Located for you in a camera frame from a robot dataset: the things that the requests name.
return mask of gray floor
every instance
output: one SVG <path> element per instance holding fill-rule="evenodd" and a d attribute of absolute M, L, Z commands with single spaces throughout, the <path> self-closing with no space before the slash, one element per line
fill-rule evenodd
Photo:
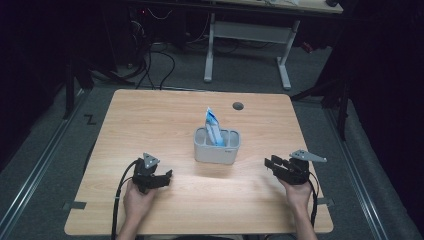
<path fill-rule="evenodd" d="M 271 46 L 261 51 L 266 50 L 268 55 L 272 55 L 275 48 Z M 166 87 L 288 95 L 312 87 L 331 53 L 331 49 L 317 50 L 311 54 L 299 48 L 292 49 L 287 62 L 292 90 L 285 91 L 274 58 L 262 57 L 262 52 L 249 54 L 251 48 L 237 49 L 230 54 L 221 53 L 228 51 L 228 47 L 216 49 L 213 82 L 208 84 L 202 80 L 204 49 L 187 48 L 181 51 L 163 45 L 155 46 L 155 49 L 164 49 L 164 53 L 175 59 L 175 69 L 166 80 Z M 171 67 L 172 61 L 166 56 L 152 54 L 150 76 L 155 85 L 159 85 Z M 9 222 L 9 227 L 5 227 L 8 219 L 3 218 L 1 230 L 5 233 L 4 238 L 109 239 L 108 236 L 67 236 L 63 228 L 69 211 L 63 206 L 76 195 L 87 156 L 95 143 L 112 95 L 119 88 L 130 87 L 96 80 L 92 91 L 85 91 L 78 97 L 79 107 L 70 121 L 62 120 L 65 95 L 61 91 L 54 105 L 36 122 L 29 137 L 0 175 L 1 216 L 10 216 L 9 207 L 21 188 L 28 185 L 25 181 L 31 171 L 39 167 L 40 161 L 44 161 L 46 171 L 38 176 L 38 182 L 33 182 L 35 191 L 29 192 L 29 201 L 21 204 L 22 208 L 19 209 L 22 211 L 14 214 L 16 221 Z M 150 88 L 149 81 L 144 80 L 142 88 Z M 329 210 L 334 230 L 319 234 L 319 239 L 422 239 L 381 169 L 354 106 L 349 105 L 347 141 L 342 142 L 334 131 L 334 113 L 337 109 L 322 109 L 319 98 L 307 98 L 293 102 L 293 105 L 308 150 L 328 159 L 327 163 L 314 166 L 322 191 L 331 201 Z M 91 122 L 94 124 L 88 124 L 88 115 L 92 116 Z M 63 130 L 63 138 L 57 145 L 49 145 L 58 129 Z M 365 197 L 358 186 L 365 187 Z M 375 210 L 377 222 L 366 214 L 370 210 Z M 272 239 L 292 238 L 281 235 Z"/>

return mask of wooden table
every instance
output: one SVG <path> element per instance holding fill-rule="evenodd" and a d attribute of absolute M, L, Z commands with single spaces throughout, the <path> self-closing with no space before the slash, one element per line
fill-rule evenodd
<path fill-rule="evenodd" d="M 244 109 L 233 109 L 234 102 L 243 103 Z M 222 128 L 240 132 L 233 165 L 194 159 L 193 135 L 204 126 L 207 107 Z M 170 186 L 159 190 L 140 234 L 294 232 L 284 187 L 265 168 L 264 158 L 275 154 L 288 159 L 298 149 L 306 150 L 306 145 L 286 95 L 118 90 L 75 198 L 87 205 L 71 210 L 65 231 L 110 234 L 119 180 L 127 166 L 147 152 L 161 160 L 156 174 L 172 169 L 174 175 Z M 118 229 L 124 219 L 122 202 Z M 319 205 L 316 232 L 332 229 L 327 207 Z"/>

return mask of black cable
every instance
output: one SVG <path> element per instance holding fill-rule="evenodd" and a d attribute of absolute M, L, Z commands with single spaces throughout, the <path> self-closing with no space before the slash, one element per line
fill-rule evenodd
<path fill-rule="evenodd" d="M 162 86 L 163 86 L 163 83 L 165 82 L 165 80 L 169 77 L 169 75 L 171 75 L 171 73 L 174 71 L 174 69 L 175 69 L 175 60 L 174 60 L 174 58 L 173 57 L 171 57 L 171 55 L 168 55 L 168 54 L 166 54 L 166 53 L 163 53 L 163 52 L 153 52 L 153 53 L 158 53 L 158 54 L 162 54 L 162 55 L 165 55 L 165 56 L 167 56 L 167 57 L 169 57 L 171 60 L 172 60 L 172 69 L 169 71 L 169 73 L 162 79 L 162 81 L 160 82 L 160 84 L 159 84 L 159 90 L 162 90 Z"/>
<path fill-rule="evenodd" d="M 152 45 L 156 45 L 156 46 L 158 46 L 158 45 L 165 45 L 165 47 L 163 47 L 161 50 L 154 50 L 154 52 L 163 52 L 163 51 L 165 51 L 165 50 L 168 49 L 168 43 L 166 43 L 166 42 L 156 42 L 156 43 L 154 43 Z"/>
<path fill-rule="evenodd" d="M 149 72 L 150 72 L 150 66 L 152 65 L 151 48 L 152 48 L 152 45 L 150 45 L 150 47 L 149 47 L 149 49 L 148 49 L 149 65 L 147 66 L 146 73 L 144 73 L 143 77 L 141 77 L 141 78 L 140 78 L 140 81 L 138 81 L 138 84 L 137 84 L 137 86 L 135 87 L 135 89 L 138 89 L 138 88 L 140 87 L 141 83 L 143 82 L 143 80 L 144 80 L 144 78 L 145 78 L 146 76 L 148 76 L 148 78 L 150 79 L 150 77 L 149 77 Z M 154 85 L 153 85 L 153 83 L 152 83 L 152 81 L 151 81 L 151 80 L 150 80 L 150 84 L 151 84 L 151 86 L 152 86 L 152 89 L 154 89 Z"/>
<path fill-rule="evenodd" d="M 246 41 L 240 41 L 240 45 L 243 46 L 243 47 L 254 48 L 254 49 L 263 49 L 263 48 L 266 48 L 266 47 L 271 47 L 271 46 L 276 45 L 276 43 L 267 42 L 267 43 L 261 43 L 260 46 L 255 46 L 255 45 L 252 45 L 252 44 L 247 44 L 245 42 Z"/>
<path fill-rule="evenodd" d="M 239 40 L 237 40 L 237 39 L 231 39 L 231 40 L 234 40 L 234 42 L 235 42 L 235 46 L 234 46 L 234 48 L 233 48 L 233 49 L 231 49 L 230 51 L 227 51 L 227 52 L 219 51 L 216 47 L 214 47 L 214 51 L 216 51 L 217 53 L 221 53 L 221 54 L 230 54 L 230 53 L 232 53 L 232 52 L 236 51 L 236 50 L 239 48 L 239 43 L 240 43 L 240 41 L 239 41 Z"/>
<path fill-rule="evenodd" d="M 103 68 L 100 65 L 94 64 L 86 59 L 80 58 L 80 60 L 85 63 L 88 67 L 97 70 L 98 72 L 100 72 L 101 74 L 105 75 L 106 77 L 108 77 L 109 79 L 117 82 L 117 83 L 121 83 L 121 84 L 125 84 L 125 85 L 133 85 L 133 82 L 129 82 L 126 79 L 123 79 L 120 76 L 117 76 L 116 74 L 110 72 L 109 70 Z"/>
<path fill-rule="evenodd" d="M 318 196 L 317 196 L 317 193 L 315 192 L 315 188 L 311 180 L 308 179 L 308 182 L 309 184 L 311 184 L 311 188 L 312 188 L 313 207 L 312 207 L 312 213 L 311 213 L 311 224 L 312 224 L 312 227 L 314 227 L 315 217 L 317 216 Z"/>
<path fill-rule="evenodd" d="M 127 169 L 125 169 L 124 174 L 122 175 L 121 181 L 119 181 L 119 186 L 118 189 L 116 190 L 116 195 L 115 195 L 115 204 L 113 205 L 113 219 L 112 219 L 112 234 L 111 234 L 111 239 L 115 240 L 116 239 L 116 225 L 117 225 L 117 218 L 118 218 L 118 207 L 119 207 L 119 197 L 121 195 L 121 188 L 122 185 L 124 185 L 124 183 L 126 181 L 128 181 L 131 178 L 128 178 L 124 181 L 125 176 L 127 175 L 127 172 L 130 170 L 130 168 L 137 164 L 138 160 L 135 160 L 134 162 L 132 162 Z"/>
<path fill-rule="evenodd" d="M 312 175 L 312 177 L 315 178 L 315 182 L 317 183 L 317 196 L 318 196 L 319 195 L 319 183 L 318 183 L 318 179 L 317 179 L 317 177 L 313 173 L 310 173 L 310 174 Z"/>
<path fill-rule="evenodd" d="M 205 39 L 209 39 L 208 37 L 204 37 L 204 35 L 205 35 L 205 32 L 206 32 L 206 29 L 208 28 L 208 23 L 209 23 L 209 19 L 210 19 L 210 17 L 211 17 L 211 14 L 209 13 L 208 14 L 208 17 L 206 18 L 206 22 L 205 22 L 205 26 L 203 27 L 203 31 L 202 31 L 202 33 L 199 35 L 199 37 L 197 37 L 195 40 L 193 40 L 193 41 L 190 41 L 190 42 L 186 42 L 186 46 L 188 46 L 188 44 L 190 44 L 190 43 L 196 43 L 196 42 L 200 42 L 200 41 L 203 41 L 203 40 L 205 40 Z"/>
<path fill-rule="evenodd" d="M 125 80 L 133 78 L 133 77 L 137 76 L 138 74 L 140 74 L 144 71 L 143 67 L 145 67 L 145 61 L 142 61 L 138 65 L 138 68 L 134 72 L 129 73 L 129 74 L 124 75 L 124 76 L 119 76 L 119 75 L 117 75 L 117 76 L 120 77 L 121 79 L 125 79 Z M 102 77 L 102 76 L 96 75 L 94 72 L 91 72 L 91 76 L 96 78 L 96 79 L 99 79 L 101 81 L 111 81 L 112 80 L 111 78 L 108 78 L 108 77 Z"/>
<path fill-rule="evenodd" d="M 193 47 L 193 46 L 190 46 L 190 44 L 191 45 L 195 45 L 195 44 L 199 45 L 199 43 L 201 43 L 201 42 L 203 42 L 205 40 L 208 40 L 208 38 L 204 38 L 204 39 L 198 40 L 196 42 L 187 43 L 185 46 L 188 47 L 188 48 L 190 48 L 190 49 L 194 49 L 194 50 L 203 50 L 203 49 L 208 48 L 208 46 L 209 46 L 208 43 L 203 44 L 201 47 Z"/>

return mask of hand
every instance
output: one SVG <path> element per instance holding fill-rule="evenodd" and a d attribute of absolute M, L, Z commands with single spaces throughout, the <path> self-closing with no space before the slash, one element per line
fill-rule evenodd
<path fill-rule="evenodd" d="M 312 193 L 312 187 L 309 182 L 301 185 L 290 185 L 284 180 L 278 179 L 278 181 L 286 188 L 287 201 L 293 210 L 299 208 L 308 209 L 309 197 Z"/>
<path fill-rule="evenodd" d="M 150 189 L 147 194 L 143 194 L 133 181 L 128 181 L 124 196 L 126 219 L 140 223 L 149 212 L 156 192 L 157 189 Z"/>
<path fill-rule="evenodd" d="M 296 222 L 297 239 L 317 240 L 308 214 L 308 202 L 312 192 L 310 183 L 290 185 L 281 179 L 278 179 L 278 181 L 286 188 L 287 202 L 293 211 L 294 221 Z"/>
<path fill-rule="evenodd" d="M 127 183 L 127 191 L 124 196 L 125 222 L 119 232 L 118 239 L 135 239 L 141 221 L 149 212 L 157 189 L 150 189 L 143 194 L 130 180 Z"/>

